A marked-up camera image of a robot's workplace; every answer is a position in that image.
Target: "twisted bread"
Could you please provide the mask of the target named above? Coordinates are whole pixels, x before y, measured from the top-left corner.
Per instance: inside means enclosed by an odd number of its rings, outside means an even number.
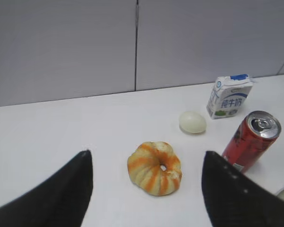
[[[151,195],[168,195],[180,186],[181,163],[168,143],[141,144],[128,158],[127,168],[131,181]]]

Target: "peeled egg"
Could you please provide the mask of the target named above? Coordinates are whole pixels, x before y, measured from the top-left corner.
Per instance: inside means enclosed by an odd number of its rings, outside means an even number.
[[[206,129],[205,118],[194,111],[186,111],[180,115],[180,127],[189,133],[201,133]]]

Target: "pull tab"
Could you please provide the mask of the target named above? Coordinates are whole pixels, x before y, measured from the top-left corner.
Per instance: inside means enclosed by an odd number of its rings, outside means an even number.
[[[251,121],[251,125],[252,127],[261,132],[264,129],[271,129],[272,125],[267,121],[267,120],[263,120],[263,119],[254,119]]]

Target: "can rim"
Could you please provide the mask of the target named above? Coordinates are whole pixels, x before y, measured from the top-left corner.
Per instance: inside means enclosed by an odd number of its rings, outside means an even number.
[[[275,123],[276,123],[276,125],[277,125],[277,127],[278,127],[277,133],[276,133],[273,137],[268,137],[268,138],[263,137],[263,136],[261,136],[260,134],[258,134],[258,131],[256,131],[256,130],[251,126],[251,124],[249,123],[251,116],[254,115],[254,114],[263,114],[263,115],[265,115],[265,116],[271,118],[273,121],[275,121]],[[271,115],[270,113],[268,113],[268,112],[266,112],[266,111],[257,110],[257,111],[251,112],[250,114],[248,114],[248,116],[247,116],[247,118],[246,118],[246,122],[247,122],[248,128],[249,128],[254,134],[256,134],[257,136],[260,136],[260,137],[263,138],[263,139],[275,139],[275,138],[278,138],[278,136],[280,135],[280,133],[281,133],[281,131],[282,131],[282,126],[281,126],[280,122],[278,121],[278,119],[276,119],[273,115]]]

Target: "blue carton cap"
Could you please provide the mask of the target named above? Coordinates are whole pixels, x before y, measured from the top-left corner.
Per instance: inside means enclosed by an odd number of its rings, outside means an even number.
[[[231,76],[231,79],[233,80],[244,80],[248,77],[247,74],[241,74],[241,75],[237,75],[237,76]]]

